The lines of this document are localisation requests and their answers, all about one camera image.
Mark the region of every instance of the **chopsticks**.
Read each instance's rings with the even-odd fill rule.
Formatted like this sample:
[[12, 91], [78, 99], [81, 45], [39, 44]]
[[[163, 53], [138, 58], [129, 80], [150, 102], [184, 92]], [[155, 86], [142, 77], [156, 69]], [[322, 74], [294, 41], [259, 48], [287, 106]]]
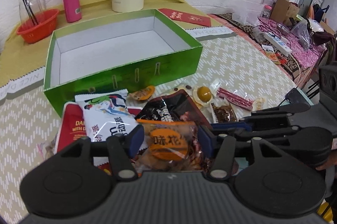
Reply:
[[22, 0], [22, 2], [23, 2], [23, 5], [25, 6], [26, 12], [27, 12], [30, 20], [32, 21], [33, 25], [34, 26], [38, 25], [39, 23], [38, 23], [35, 15], [34, 15], [34, 13], [32, 11], [32, 8], [29, 5], [29, 2], [27, 0]]

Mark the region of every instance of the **black snack package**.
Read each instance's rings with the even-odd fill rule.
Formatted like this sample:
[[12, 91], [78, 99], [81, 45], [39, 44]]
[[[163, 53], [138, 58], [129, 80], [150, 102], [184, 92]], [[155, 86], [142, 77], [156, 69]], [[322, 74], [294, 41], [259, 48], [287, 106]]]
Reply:
[[151, 99], [136, 116], [136, 119], [194, 121], [196, 125], [205, 125], [212, 129], [206, 117], [184, 90]]

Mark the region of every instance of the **red plastic basket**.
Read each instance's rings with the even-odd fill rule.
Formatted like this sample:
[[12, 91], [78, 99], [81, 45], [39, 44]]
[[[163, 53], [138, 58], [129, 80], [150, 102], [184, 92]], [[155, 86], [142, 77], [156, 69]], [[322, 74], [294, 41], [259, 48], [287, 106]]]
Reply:
[[57, 15], [59, 12], [59, 9], [44, 11], [43, 16], [45, 21], [28, 30], [22, 30], [22, 28], [27, 28], [27, 26], [31, 25], [31, 20], [28, 20], [17, 29], [16, 34], [22, 36], [25, 42], [30, 44], [46, 38], [56, 29]]

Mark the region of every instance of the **red card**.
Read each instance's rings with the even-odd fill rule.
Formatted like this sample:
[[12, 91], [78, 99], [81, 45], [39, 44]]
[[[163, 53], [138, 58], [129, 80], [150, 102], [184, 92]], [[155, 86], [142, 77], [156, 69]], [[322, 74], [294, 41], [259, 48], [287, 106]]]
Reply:
[[201, 26], [211, 27], [211, 19], [207, 16], [198, 16], [194, 14], [184, 13], [172, 9], [159, 9], [164, 15], [172, 20], [188, 22], [192, 24], [197, 24]]

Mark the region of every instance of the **green box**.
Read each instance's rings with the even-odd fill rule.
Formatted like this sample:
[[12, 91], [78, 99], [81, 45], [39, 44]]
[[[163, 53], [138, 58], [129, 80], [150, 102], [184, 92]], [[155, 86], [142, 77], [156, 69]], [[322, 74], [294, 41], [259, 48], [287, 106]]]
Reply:
[[61, 116], [76, 94], [138, 91], [195, 73], [203, 46], [156, 9], [55, 30], [43, 90]]

